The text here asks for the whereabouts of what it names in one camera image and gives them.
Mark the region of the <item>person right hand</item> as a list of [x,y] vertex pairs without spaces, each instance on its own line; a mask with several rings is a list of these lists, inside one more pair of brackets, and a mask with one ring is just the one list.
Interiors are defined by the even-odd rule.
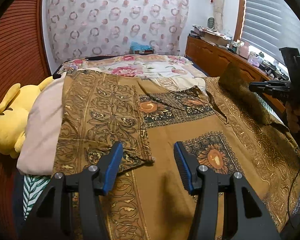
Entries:
[[286,102],[286,113],[288,127],[291,133],[298,133],[300,131],[299,117],[300,107],[292,107],[289,102]]

